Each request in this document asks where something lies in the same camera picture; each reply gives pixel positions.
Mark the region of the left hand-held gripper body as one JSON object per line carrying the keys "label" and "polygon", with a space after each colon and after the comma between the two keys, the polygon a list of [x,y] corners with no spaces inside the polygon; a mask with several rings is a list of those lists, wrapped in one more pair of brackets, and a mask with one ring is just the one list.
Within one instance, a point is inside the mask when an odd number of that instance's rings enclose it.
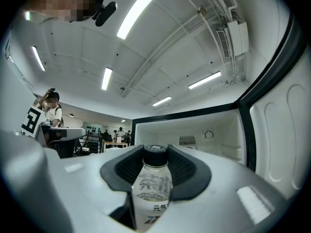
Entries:
{"label": "left hand-held gripper body", "polygon": [[49,140],[51,126],[51,121],[46,118],[45,113],[32,105],[21,125],[21,132],[36,140]]}

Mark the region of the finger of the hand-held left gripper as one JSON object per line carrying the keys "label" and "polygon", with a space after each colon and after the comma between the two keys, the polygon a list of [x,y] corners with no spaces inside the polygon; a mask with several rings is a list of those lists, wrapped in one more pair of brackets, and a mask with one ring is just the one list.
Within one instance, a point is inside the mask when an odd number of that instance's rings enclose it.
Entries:
{"label": "finger of the hand-held left gripper", "polygon": [[41,145],[50,146],[55,142],[71,141],[86,135],[83,128],[57,128],[50,126],[42,126]]}

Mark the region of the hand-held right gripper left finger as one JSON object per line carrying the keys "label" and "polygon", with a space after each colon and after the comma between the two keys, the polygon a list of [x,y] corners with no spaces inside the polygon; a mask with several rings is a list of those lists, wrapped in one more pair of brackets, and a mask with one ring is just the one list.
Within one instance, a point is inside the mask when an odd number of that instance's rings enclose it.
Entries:
{"label": "hand-held right gripper left finger", "polygon": [[85,157],[61,159],[45,148],[47,170],[58,206],[48,233],[138,233],[131,171],[137,176],[142,145]]}

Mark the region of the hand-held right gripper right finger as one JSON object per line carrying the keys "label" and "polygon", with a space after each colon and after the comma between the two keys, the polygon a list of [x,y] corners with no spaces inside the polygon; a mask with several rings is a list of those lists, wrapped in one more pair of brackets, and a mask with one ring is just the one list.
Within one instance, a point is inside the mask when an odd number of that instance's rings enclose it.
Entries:
{"label": "hand-held right gripper right finger", "polygon": [[267,233],[293,202],[244,165],[168,146],[167,233]]}

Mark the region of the white plastic bottle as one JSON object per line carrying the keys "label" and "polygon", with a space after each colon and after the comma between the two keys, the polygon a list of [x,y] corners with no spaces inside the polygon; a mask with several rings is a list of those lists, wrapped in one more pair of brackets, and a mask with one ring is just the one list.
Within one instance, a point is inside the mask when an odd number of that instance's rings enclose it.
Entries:
{"label": "white plastic bottle", "polygon": [[145,146],[142,163],[143,168],[132,186],[136,229],[141,233],[153,226],[168,209],[173,188],[166,147]]}

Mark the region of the black mini fridge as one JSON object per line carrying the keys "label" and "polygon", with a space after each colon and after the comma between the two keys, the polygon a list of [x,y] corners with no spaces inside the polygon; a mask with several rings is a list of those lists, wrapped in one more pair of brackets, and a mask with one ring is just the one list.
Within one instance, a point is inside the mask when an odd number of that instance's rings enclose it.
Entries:
{"label": "black mini fridge", "polygon": [[245,92],[214,106],[133,121],[134,143],[182,145],[238,162],[284,197],[311,171],[311,46],[294,15],[263,72]]}

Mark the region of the ceiling light bar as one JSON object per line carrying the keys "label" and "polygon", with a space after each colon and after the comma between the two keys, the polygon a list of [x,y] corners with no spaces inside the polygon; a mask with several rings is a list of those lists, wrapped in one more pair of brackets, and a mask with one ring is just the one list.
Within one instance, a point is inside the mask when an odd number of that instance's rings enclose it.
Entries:
{"label": "ceiling light bar", "polygon": [[101,86],[102,90],[107,90],[111,74],[112,74],[112,69],[106,67],[104,70],[103,81],[102,81],[102,86]]}
{"label": "ceiling light bar", "polygon": [[154,103],[152,106],[153,106],[153,107],[159,106],[159,105],[161,105],[161,104],[163,104],[163,103],[165,103],[165,102],[168,102],[168,101],[171,100],[171,99],[172,99],[172,97],[168,96],[168,97],[166,97],[166,98],[164,98],[164,99],[162,99],[162,100],[160,100],[160,101]]}
{"label": "ceiling light bar", "polygon": [[136,0],[126,17],[124,18],[118,32],[117,37],[125,40],[129,34],[131,28],[135,24],[136,20],[139,18],[141,13],[153,0]]}
{"label": "ceiling light bar", "polygon": [[42,63],[42,61],[41,61],[41,59],[40,59],[40,56],[39,56],[39,54],[38,54],[37,48],[36,48],[35,46],[32,46],[32,50],[33,50],[33,53],[34,53],[34,55],[35,55],[35,58],[36,58],[36,60],[37,60],[37,62],[38,62],[38,64],[39,64],[40,68],[41,68],[43,71],[46,71],[46,69],[45,69],[45,67],[44,67],[44,65],[43,65],[43,63]]}
{"label": "ceiling light bar", "polygon": [[188,88],[189,89],[194,89],[194,88],[196,88],[196,87],[198,87],[200,85],[203,85],[203,84],[205,84],[205,83],[207,83],[209,81],[212,81],[212,80],[214,80],[214,79],[216,79],[218,77],[221,77],[221,72],[220,71],[215,72],[215,73],[213,73],[213,74],[211,74],[211,75],[209,75],[209,76],[207,76],[207,77],[205,77],[205,78],[203,78],[203,79],[201,79],[201,80],[199,80],[199,81],[189,85]]}

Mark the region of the white ceiling pipes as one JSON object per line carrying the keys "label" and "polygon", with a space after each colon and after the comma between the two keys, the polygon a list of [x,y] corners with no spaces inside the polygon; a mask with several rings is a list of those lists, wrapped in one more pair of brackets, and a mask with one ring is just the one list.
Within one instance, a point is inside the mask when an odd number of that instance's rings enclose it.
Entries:
{"label": "white ceiling pipes", "polygon": [[[117,66],[127,83],[121,97],[152,106],[168,96],[184,101],[234,85],[234,61],[225,58],[216,33],[229,21],[233,1],[150,2],[122,41]],[[188,88],[218,71],[221,77]]]}

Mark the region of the white ceiling air conditioner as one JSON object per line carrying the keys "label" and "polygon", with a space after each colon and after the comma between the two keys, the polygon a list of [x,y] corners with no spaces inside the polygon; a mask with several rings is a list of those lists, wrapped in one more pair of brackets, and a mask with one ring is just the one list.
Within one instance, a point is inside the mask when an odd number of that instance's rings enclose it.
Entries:
{"label": "white ceiling air conditioner", "polygon": [[228,22],[226,26],[217,28],[225,58],[240,56],[249,51],[247,23]]}

